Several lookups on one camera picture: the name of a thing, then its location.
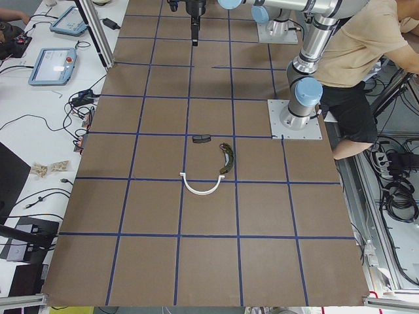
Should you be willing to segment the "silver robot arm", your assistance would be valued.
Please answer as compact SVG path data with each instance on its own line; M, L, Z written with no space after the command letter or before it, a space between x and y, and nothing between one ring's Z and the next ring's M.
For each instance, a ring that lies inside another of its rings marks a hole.
M305 128L311 112L319 103L323 88L312 77L339 20L359 12L366 1L287 1L284 9L310 12L314 20L304 40L299 55L287 68L291 98L280 115L282 124L291 130Z
M185 10L191 17L191 42L198 46L200 20L206 13L207 1L183 1ZM304 37L304 27L291 19L291 10L267 5L252 5L251 15L257 23L260 43L297 44L297 32Z

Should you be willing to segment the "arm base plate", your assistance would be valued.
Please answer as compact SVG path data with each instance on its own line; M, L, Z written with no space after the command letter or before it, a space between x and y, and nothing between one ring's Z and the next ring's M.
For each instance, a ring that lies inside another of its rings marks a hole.
M297 117L289 111L289 100L269 99L267 103L271 138L303 141L323 139L315 107L310 108L308 116Z
M297 44L299 42L296 27L290 20L257 24L257 32L260 43Z

